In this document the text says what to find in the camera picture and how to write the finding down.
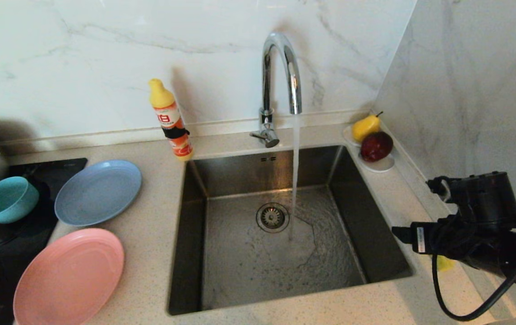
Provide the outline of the yellow-capped dish soap bottle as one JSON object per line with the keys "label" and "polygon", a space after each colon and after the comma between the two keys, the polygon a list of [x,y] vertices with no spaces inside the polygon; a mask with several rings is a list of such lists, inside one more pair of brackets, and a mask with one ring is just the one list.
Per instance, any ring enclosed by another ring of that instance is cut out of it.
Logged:
{"label": "yellow-capped dish soap bottle", "polygon": [[190,141],[190,132],[184,126],[174,94],[167,90],[159,79],[149,80],[148,85],[150,104],[174,156],[180,161],[190,160],[194,155],[194,147]]}

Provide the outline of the blue plate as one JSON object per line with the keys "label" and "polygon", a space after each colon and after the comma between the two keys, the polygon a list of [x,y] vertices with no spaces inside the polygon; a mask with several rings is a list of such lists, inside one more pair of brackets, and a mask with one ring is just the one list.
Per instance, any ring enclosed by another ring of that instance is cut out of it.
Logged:
{"label": "blue plate", "polygon": [[76,173],[59,191],[55,214],[75,227],[96,225],[115,218],[137,198],[142,173],[127,160],[105,160]]}

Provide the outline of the large pink plate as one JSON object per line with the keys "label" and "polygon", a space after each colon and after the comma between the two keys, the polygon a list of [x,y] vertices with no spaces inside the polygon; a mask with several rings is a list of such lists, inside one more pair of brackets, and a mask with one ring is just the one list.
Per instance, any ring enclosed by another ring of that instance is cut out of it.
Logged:
{"label": "large pink plate", "polygon": [[83,325],[106,304],[124,269],[124,248],[110,231],[74,231],[43,249],[14,294],[18,325]]}

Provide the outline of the teal bowl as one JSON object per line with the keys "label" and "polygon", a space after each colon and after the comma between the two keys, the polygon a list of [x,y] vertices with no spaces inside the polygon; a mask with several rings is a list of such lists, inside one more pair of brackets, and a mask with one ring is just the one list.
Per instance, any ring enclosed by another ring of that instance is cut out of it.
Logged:
{"label": "teal bowl", "polygon": [[14,223],[27,216],[39,201],[39,191],[21,176],[0,181],[0,224]]}

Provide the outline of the stainless steel sink basin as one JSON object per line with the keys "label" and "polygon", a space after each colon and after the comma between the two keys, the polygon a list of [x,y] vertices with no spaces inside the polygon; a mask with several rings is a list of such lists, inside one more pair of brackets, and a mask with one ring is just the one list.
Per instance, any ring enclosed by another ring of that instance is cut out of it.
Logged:
{"label": "stainless steel sink basin", "polygon": [[260,206],[291,214],[293,151],[185,165],[173,316],[412,276],[345,146],[299,150],[294,237],[263,231]]}

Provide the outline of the small white fruit dish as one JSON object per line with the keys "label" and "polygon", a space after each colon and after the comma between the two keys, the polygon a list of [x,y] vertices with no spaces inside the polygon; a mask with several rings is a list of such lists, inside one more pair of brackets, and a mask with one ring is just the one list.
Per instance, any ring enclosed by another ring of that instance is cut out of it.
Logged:
{"label": "small white fruit dish", "polygon": [[396,163],[393,154],[390,153],[388,156],[382,158],[379,161],[368,162],[362,159],[360,154],[361,143],[356,142],[352,136],[352,125],[349,124],[342,131],[342,136],[346,140],[347,144],[354,148],[354,155],[357,162],[371,172],[383,173],[392,169]]}

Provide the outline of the dark red apple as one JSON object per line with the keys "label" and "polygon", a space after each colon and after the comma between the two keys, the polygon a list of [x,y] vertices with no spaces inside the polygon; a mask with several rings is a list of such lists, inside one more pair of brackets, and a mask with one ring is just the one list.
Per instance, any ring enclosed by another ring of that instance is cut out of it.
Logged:
{"label": "dark red apple", "polygon": [[373,163],[388,156],[393,146],[393,139],[386,132],[373,132],[363,140],[360,155],[364,161]]}

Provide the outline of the yellow pear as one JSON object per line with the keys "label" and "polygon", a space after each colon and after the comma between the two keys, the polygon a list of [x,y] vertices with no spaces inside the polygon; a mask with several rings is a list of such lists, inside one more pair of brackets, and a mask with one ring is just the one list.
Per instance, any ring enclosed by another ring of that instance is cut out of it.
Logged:
{"label": "yellow pear", "polygon": [[380,131],[380,115],[382,114],[383,111],[380,111],[378,114],[370,114],[364,119],[355,122],[351,127],[353,140],[357,143],[361,143],[369,134]]}

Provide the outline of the running tap water stream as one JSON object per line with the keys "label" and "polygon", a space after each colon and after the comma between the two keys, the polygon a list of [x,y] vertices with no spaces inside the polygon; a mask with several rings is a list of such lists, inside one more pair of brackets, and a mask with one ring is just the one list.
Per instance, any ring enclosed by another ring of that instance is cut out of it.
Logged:
{"label": "running tap water stream", "polygon": [[289,218],[289,241],[294,237],[294,224],[297,203],[297,185],[299,181],[299,143],[300,143],[300,115],[293,115],[293,173],[292,173],[292,196],[291,214]]}

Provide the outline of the round metal drain strainer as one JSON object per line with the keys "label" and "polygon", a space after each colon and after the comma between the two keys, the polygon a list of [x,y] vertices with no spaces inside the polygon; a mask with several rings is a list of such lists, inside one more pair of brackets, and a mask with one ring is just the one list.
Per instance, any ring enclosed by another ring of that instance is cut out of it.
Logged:
{"label": "round metal drain strainer", "polygon": [[256,212],[257,225],[265,232],[277,234],[285,230],[290,222],[290,214],[285,206],[276,203],[266,203]]}

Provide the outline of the chrome gooseneck faucet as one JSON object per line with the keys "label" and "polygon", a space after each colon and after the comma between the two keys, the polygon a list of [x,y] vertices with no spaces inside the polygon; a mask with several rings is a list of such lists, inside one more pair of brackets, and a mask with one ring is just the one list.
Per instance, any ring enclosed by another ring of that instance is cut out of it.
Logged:
{"label": "chrome gooseneck faucet", "polygon": [[272,32],[265,40],[262,52],[262,107],[259,110],[259,130],[249,135],[262,141],[269,149],[280,142],[274,128],[274,109],[271,107],[271,61],[276,50],[283,63],[291,115],[303,113],[302,85],[299,64],[293,46],[285,34]]}

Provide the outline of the black induction cooktop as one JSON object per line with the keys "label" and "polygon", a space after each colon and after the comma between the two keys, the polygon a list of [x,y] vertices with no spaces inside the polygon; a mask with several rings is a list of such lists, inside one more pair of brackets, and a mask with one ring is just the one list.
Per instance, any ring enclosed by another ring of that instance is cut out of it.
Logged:
{"label": "black induction cooktop", "polygon": [[[56,196],[63,185],[83,170],[86,164],[86,158],[75,158],[13,165],[10,167],[10,175],[46,182],[51,187],[51,197],[55,205]],[[0,325],[13,325],[13,302],[17,284],[27,266],[48,244],[57,222],[58,220],[44,229],[38,228],[33,234],[22,235],[0,245]]]}

